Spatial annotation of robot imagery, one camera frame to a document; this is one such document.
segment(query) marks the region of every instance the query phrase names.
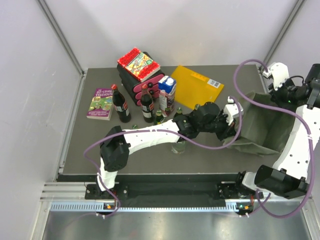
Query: brown bottle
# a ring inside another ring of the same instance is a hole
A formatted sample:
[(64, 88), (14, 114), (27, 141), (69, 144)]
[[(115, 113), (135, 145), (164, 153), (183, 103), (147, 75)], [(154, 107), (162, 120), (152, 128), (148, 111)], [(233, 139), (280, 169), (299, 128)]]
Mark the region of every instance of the brown bottle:
[(148, 91), (147, 84), (142, 85), (142, 95), (141, 95), (141, 108), (142, 108), (142, 114), (143, 119), (147, 123), (152, 123), (155, 119), (154, 116), (154, 100), (152, 99), (151, 94)]
[(114, 109), (119, 115), (120, 121), (123, 123), (129, 122), (131, 120), (131, 114), (125, 97), (119, 92), (117, 85), (112, 84), (111, 89), (113, 90), (112, 102)]

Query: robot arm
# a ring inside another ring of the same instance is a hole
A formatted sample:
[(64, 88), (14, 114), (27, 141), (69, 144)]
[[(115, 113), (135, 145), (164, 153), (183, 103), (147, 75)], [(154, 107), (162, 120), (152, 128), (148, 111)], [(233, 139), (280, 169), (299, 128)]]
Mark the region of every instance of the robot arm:
[[(130, 154), (158, 144), (183, 141), (182, 138), (175, 134), (156, 130), (170, 130), (189, 139), (196, 138), (200, 132), (216, 133), (220, 140), (234, 136), (236, 134), (234, 123), (239, 111), (231, 99), (228, 99), (228, 102), (229, 104), (221, 111), (215, 103), (207, 102), (203, 106), (194, 109), (191, 113), (178, 115), (173, 120), (159, 125), (139, 129), (148, 130), (148, 132), (125, 134), (103, 142), (100, 145), (100, 172), (104, 185), (108, 189), (115, 186), (117, 173), (127, 165)], [(122, 130), (120, 126), (116, 126), (110, 130), (107, 136), (122, 131), (135, 130)], [(97, 182), (99, 188), (105, 191), (106, 189), (100, 182), (100, 178), (97, 178)]]
[(271, 99), (281, 108), (301, 116), (311, 130), (307, 135), (303, 124), (296, 118), (288, 141), (272, 167), (262, 165), (256, 173), (247, 172), (242, 185), (256, 190), (266, 189), (278, 196), (292, 199), (306, 194), (310, 153), (308, 138), (312, 137), (313, 149), (320, 138), (319, 78), (320, 64), (314, 64), (302, 86), (295, 86), (283, 63), (273, 63), (265, 77), (273, 77), (269, 86)]

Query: metal frame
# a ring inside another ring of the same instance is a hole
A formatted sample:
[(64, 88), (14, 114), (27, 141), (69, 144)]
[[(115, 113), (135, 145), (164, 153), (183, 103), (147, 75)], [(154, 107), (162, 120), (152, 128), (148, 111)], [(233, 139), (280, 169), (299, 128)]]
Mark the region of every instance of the metal frame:
[(53, 31), (55, 32), (57, 38), (61, 42), (65, 52), (70, 57), (70, 60), (72, 61), (74, 67), (77, 69), (77, 71), (83, 76), (85, 74), (85, 71), (82, 69), (78, 59), (76, 58), (74, 52), (72, 51), (66, 37), (64, 36), (63, 32), (61, 31), (61, 28), (59, 27), (54, 15), (52, 14), (50, 8), (48, 7), (48, 4), (45, 0), (36, 0), (36, 2), (39, 4), (41, 10), (43, 11), (46, 19), (48, 20), (49, 24), (51, 25)]
[(87, 76), (87, 71), (81, 77), (79, 84), (78, 84), (78, 87), (77, 87), (77, 90), (76, 90), (76, 93), (75, 93), (75, 97), (73, 99), (72, 109), (71, 109), (71, 113), (69, 115), (68, 125), (66, 127), (66, 132), (64, 135), (63, 143), (62, 143), (62, 148), (60, 151), (60, 156), (58, 159), (58, 163), (56, 164), (56, 170), (54, 171), (54, 180), (56, 180), (58, 177), (58, 174), (61, 174), (64, 170), (64, 166), (65, 166), (65, 162), (66, 162), (66, 158), (67, 158), (67, 153), (68, 153), (68, 148), (69, 148), (69, 144), (71, 141), (71, 135), (72, 135), (72, 131), (74, 129), (76, 116), (77, 116), (77, 112), (78, 112), (78, 108), (79, 108), (79, 104), (80, 104), (82, 91), (84, 89), (84, 83), (86, 80), (86, 76)]
[(266, 54), (263, 62), (266, 65), (269, 65), (271, 58), (275, 54), (277, 48), (279, 47), (280, 43), (284, 39), (284, 36), (286, 35), (289, 27), (292, 25), (293, 21), (298, 15), (298, 12), (301, 10), (303, 4), (306, 2), (306, 0), (297, 0), (292, 8), (292, 10), (289, 13), (289, 16), (286, 18), (280, 32), (276, 36), (273, 44), (271, 45), (271, 48), (269, 49), (268, 53)]
[(309, 229), (311, 239), (320, 239), (320, 217), (313, 199), (307, 201), (307, 203), (302, 208), (302, 212), (305, 218), (306, 225)]

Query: yellow folder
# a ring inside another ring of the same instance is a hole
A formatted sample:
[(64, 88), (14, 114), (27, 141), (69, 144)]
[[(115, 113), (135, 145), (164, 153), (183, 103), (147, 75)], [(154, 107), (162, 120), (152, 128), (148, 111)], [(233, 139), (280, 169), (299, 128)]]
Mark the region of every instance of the yellow folder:
[(190, 109), (196, 104), (215, 102), (225, 86), (184, 66), (178, 66), (171, 77), (176, 80), (174, 100)]

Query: white bracket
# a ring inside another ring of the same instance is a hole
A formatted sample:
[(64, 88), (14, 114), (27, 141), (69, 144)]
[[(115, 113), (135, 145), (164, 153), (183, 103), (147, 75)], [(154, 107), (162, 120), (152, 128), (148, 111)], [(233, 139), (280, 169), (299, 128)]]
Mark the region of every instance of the white bracket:
[(273, 88), (278, 90), (281, 88), (283, 83), (290, 77), (287, 65), (281, 62), (274, 62), (268, 66), (268, 72), (264, 70), (262, 75), (269, 79), (273, 78)]
[[(244, 109), (241, 106), (241, 104), (240, 104), (240, 110), (241, 110), (241, 115), (243, 115)], [(239, 110), (238, 110), (238, 107), (235, 103), (225, 105), (224, 109), (223, 109), (223, 113), (228, 115), (228, 117), (226, 118), (226, 122), (228, 123), (229, 126), (234, 121), (234, 118), (239, 117)]]

